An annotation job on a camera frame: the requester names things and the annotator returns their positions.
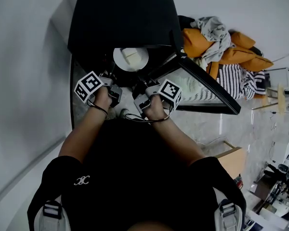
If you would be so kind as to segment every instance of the orange pillow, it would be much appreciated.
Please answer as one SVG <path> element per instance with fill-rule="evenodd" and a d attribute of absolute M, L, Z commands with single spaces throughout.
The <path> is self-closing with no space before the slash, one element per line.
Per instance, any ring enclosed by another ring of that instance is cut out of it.
<path fill-rule="evenodd" d="M 256 43 L 250 37 L 247 37 L 246 35 L 240 32 L 235 32 L 233 35 L 231 35 L 231 42 L 233 42 L 236 46 L 245 49 L 250 49 Z"/>
<path fill-rule="evenodd" d="M 251 59 L 247 62 L 241 63 L 240 65 L 245 68 L 246 70 L 253 71 L 253 72 L 259 72 L 261 70 L 264 70 L 266 68 L 269 68 L 273 66 L 273 62 L 270 60 L 256 55 L 254 59 Z"/>
<path fill-rule="evenodd" d="M 220 64 L 240 64 L 256 57 L 256 54 L 242 47 L 228 48 L 219 61 Z"/>
<path fill-rule="evenodd" d="M 218 75 L 218 68 L 219 68 L 219 63 L 218 62 L 210 62 L 207 66 L 207 73 L 216 80 L 217 75 Z"/>
<path fill-rule="evenodd" d="M 214 42 L 209 42 L 199 29 L 185 28 L 182 31 L 184 51 L 188 57 L 200 57 Z"/>

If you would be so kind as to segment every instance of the backpack strap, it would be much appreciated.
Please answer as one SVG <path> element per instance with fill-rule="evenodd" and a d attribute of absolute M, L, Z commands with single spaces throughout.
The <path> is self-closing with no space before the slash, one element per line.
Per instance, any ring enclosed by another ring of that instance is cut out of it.
<path fill-rule="evenodd" d="M 240 231 L 242 227 L 242 210 L 215 188 L 218 208 L 214 213 L 216 231 Z"/>
<path fill-rule="evenodd" d="M 47 201 L 34 218 L 34 231 L 71 231 L 61 196 Z"/>

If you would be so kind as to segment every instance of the black t-shirt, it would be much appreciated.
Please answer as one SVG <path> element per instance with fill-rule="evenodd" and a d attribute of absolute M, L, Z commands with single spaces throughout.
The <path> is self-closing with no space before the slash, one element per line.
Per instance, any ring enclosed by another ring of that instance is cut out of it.
<path fill-rule="evenodd" d="M 216 158 L 186 167 L 150 125 L 114 119 L 103 124 L 83 164 L 69 156 L 50 162 L 27 212 L 29 226 L 61 195 L 72 230 L 126 231 L 147 220 L 175 231 L 215 230 L 213 187 L 245 215 L 241 191 Z"/>

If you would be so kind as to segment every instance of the striped blanket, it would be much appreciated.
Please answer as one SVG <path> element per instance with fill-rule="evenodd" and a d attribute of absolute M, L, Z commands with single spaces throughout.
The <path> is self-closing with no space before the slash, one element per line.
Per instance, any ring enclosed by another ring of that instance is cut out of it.
<path fill-rule="evenodd" d="M 216 81 L 234 98 L 252 99 L 255 94 L 265 95 L 264 71 L 251 72 L 239 64 L 219 65 Z M 195 96 L 183 101 L 210 101 L 217 99 L 207 88 L 201 88 Z"/>

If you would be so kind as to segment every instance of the floor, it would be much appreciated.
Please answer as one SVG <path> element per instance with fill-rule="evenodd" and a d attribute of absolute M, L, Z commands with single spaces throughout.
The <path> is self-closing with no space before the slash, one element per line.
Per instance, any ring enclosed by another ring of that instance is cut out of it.
<path fill-rule="evenodd" d="M 73 87 L 77 80 L 85 75 L 79 67 L 74 67 Z M 248 157 L 243 178 L 243 193 L 247 200 L 247 207 L 252 209 L 259 199 L 247 190 L 260 176 L 263 166 L 274 152 L 272 146 L 279 136 L 289 132 L 289 114 L 284 117 L 272 114 L 270 110 L 251 111 L 252 108 L 262 106 L 260 100 L 239 100 L 241 112 L 239 115 L 207 114 L 185 111 L 175 111 L 171 115 L 176 125 L 188 136 L 194 139 L 206 155 L 217 155 L 230 148 L 223 143 L 229 141 L 234 146 L 247 150 Z M 121 102 L 112 113 L 119 114 L 122 108 L 127 108 L 131 113 L 137 114 L 130 90 L 123 88 Z M 88 109 L 73 93 L 73 109 L 75 126 L 79 123 Z"/>

